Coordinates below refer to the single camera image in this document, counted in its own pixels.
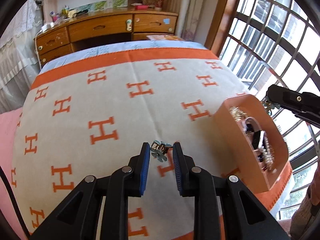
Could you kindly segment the pink smart watch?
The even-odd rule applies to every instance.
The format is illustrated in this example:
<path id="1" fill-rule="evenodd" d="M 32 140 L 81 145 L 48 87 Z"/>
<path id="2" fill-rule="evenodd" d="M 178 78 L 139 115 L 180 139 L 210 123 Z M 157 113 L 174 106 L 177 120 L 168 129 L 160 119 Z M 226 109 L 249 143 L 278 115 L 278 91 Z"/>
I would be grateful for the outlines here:
<path id="1" fill-rule="evenodd" d="M 244 124 L 245 124 L 245 135 L 249 139 L 253 139 L 253 135 L 255 132 L 262 130 L 259 122 L 254 117 L 251 117 L 251 116 L 247 117 L 244 120 Z"/>

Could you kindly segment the silver rhinestone hair claw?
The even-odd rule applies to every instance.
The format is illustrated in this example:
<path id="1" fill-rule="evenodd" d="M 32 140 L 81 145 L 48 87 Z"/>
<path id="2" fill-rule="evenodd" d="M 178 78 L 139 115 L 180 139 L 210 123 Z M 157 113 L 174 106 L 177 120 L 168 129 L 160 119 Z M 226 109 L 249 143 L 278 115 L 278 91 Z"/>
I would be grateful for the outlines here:
<path id="1" fill-rule="evenodd" d="M 235 121 L 242 121 L 248 118 L 246 112 L 242 111 L 239 107 L 232 106 L 229 112 Z"/>

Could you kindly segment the gold round brooch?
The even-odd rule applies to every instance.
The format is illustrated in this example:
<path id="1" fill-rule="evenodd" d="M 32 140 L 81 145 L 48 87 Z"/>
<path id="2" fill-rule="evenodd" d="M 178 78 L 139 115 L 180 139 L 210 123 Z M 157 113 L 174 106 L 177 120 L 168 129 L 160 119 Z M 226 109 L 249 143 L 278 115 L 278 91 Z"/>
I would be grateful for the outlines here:
<path id="1" fill-rule="evenodd" d="M 269 116 L 272 116 L 272 111 L 273 110 L 275 110 L 275 109 L 279 110 L 280 109 L 280 105 L 279 104 L 272 103 L 272 102 L 269 102 L 267 100 L 263 101 L 262 104 L 263 104 L 263 107 L 265 108 L 266 113 Z"/>

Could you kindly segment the pink plastic tray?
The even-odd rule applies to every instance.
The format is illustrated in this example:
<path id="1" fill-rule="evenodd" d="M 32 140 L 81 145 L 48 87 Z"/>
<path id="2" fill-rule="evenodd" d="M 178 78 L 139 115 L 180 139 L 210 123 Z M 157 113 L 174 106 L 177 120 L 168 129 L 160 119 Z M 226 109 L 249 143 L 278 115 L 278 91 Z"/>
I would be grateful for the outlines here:
<path id="1" fill-rule="evenodd" d="M 239 107 L 248 117 L 254 117 L 262 130 L 253 139 L 245 135 L 244 120 L 235 121 L 229 109 Z M 251 94 L 234 96 L 223 101 L 214 120 L 233 155 L 242 181 L 253 193 L 269 191 L 278 181 L 289 159 L 283 137 L 262 103 Z"/>

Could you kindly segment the metal window grille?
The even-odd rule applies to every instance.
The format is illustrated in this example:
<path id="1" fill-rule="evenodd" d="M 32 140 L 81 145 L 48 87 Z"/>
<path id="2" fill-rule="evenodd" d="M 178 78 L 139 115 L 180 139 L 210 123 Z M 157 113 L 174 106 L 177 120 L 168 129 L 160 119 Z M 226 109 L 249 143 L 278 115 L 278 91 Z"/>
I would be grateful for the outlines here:
<path id="1" fill-rule="evenodd" d="M 319 94 L 319 35 L 295 0 L 238 0 L 220 59 L 261 101 L 271 85 Z M 276 208 L 277 219 L 298 210 L 319 155 L 319 128 L 287 109 L 269 110 L 289 151 L 291 192 Z"/>

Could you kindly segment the orange beige H blanket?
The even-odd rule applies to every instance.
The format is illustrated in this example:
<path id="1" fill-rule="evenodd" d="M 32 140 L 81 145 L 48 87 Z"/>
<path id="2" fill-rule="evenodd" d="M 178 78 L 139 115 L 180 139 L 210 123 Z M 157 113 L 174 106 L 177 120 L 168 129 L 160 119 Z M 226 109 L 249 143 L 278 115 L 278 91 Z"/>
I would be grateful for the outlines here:
<path id="1" fill-rule="evenodd" d="M 180 142 L 215 176 L 242 176 L 214 114 L 243 83 L 206 49 L 94 48 L 48 63 L 18 120 L 12 181 L 34 232 L 87 175 L 109 176 L 144 142 Z"/>

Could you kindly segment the beige curtain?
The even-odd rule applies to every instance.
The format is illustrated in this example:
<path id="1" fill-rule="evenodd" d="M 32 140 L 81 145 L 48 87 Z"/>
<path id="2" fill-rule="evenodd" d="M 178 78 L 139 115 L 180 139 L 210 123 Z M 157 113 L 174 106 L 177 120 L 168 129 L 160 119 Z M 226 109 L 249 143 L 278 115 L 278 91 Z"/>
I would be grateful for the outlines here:
<path id="1" fill-rule="evenodd" d="M 218 0 L 166 0 L 167 10 L 178 13 L 175 35 L 204 44 Z"/>

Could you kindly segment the orange magazine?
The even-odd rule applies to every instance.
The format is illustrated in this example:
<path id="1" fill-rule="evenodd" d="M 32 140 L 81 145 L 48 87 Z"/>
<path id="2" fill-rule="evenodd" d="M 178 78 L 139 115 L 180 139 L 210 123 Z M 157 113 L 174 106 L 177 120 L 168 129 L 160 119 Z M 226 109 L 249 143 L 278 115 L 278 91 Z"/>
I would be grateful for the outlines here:
<path id="1" fill-rule="evenodd" d="M 151 41 L 184 41 L 184 39 L 175 35 L 147 35 Z"/>

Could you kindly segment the white lace covered furniture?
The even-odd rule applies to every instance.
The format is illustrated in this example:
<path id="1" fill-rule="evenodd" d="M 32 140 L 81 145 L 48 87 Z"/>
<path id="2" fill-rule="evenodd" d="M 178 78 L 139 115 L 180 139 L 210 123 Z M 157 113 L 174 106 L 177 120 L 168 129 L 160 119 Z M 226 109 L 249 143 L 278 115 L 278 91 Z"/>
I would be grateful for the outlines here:
<path id="1" fill-rule="evenodd" d="M 40 72 L 34 38 L 43 26 L 35 0 L 27 0 L 1 36 L 1 113 L 23 106 Z"/>

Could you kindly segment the light blue bed sheet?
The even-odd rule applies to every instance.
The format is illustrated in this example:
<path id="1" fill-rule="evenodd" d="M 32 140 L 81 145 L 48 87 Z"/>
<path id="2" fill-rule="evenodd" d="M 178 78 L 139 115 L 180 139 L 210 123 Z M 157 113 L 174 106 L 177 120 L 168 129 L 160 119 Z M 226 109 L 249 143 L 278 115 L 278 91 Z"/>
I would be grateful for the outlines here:
<path id="1" fill-rule="evenodd" d="M 202 44 L 189 41 L 170 41 L 170 40 L 144 40 L 144 41 L 131 41 L 115 44 L 108 44 L 98 46 L 94 48 L 88 48 L 81 51 L 77 51 L 68 55 L 64 55 L 47 62 L 40 70 L 40 75 L 48 72 L 52 69 L 59 68 L 61 66 L 80 61 L 86 58 L 117 53 L 128 50 L 148 49 L 148 48 L 192 48 L 192 49 L 206 49 Z"/>

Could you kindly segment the wooden desk with drawers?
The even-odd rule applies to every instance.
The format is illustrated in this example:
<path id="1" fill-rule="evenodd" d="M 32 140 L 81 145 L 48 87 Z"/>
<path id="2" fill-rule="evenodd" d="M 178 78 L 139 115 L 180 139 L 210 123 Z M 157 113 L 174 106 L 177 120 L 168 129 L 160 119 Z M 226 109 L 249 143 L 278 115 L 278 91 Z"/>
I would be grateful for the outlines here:
<path id="1" fill-rule="evenodd" d="M 58 57 L 87 48 L 146 40 L 147 35 L 174 35 L 177 20 L 177 13 L 153 9 L 89 12 L 37 35 L 35 47 L 40 67 Z"/>

